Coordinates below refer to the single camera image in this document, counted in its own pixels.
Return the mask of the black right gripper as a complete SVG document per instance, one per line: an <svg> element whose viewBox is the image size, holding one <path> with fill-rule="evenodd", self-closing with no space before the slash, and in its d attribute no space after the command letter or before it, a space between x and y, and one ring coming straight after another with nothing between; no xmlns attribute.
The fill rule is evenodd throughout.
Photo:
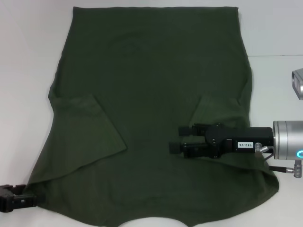
<svg viewBox="0 0 303 227"><path fill-rule="evenodd" d="M220 158L228 153L274 152L274 135L270 127L232 128L223 124L195 123L179 127L178 134L181 137L205 137L206 144L170 142L169 153L183 154L183 158Z"/></svg>

